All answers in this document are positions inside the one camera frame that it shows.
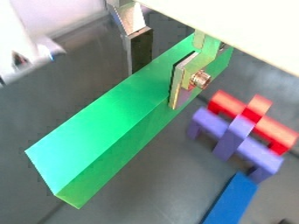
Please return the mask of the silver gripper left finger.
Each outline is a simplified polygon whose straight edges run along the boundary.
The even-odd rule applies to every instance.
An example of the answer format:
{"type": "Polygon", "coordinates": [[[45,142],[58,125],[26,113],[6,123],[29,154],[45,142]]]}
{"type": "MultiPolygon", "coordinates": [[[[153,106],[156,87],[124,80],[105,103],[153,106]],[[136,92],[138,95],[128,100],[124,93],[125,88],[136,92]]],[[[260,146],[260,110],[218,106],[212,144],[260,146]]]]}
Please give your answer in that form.
{"type": "Polygon", "coordinates": [[[153,29],[145,25],[140,3],[133,0],[106,0],[106,9],[122,39],[128,74],[152,61],[153,29]]]}

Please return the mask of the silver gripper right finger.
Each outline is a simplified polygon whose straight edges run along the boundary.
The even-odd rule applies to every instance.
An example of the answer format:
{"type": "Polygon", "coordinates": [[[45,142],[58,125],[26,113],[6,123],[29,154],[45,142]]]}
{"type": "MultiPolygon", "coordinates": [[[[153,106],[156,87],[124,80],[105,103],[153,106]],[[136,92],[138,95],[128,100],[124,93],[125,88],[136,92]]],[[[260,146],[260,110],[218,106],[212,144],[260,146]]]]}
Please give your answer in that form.
{"type": "Polygon", "coordinates": [[[220,41],[200,30],[193,32],[190,45],[194,49],[172,66],[170,109],[177,109],[189,100],[194,88],[204,89],[209,85],[205,67],[220,55],[220,41]]]}

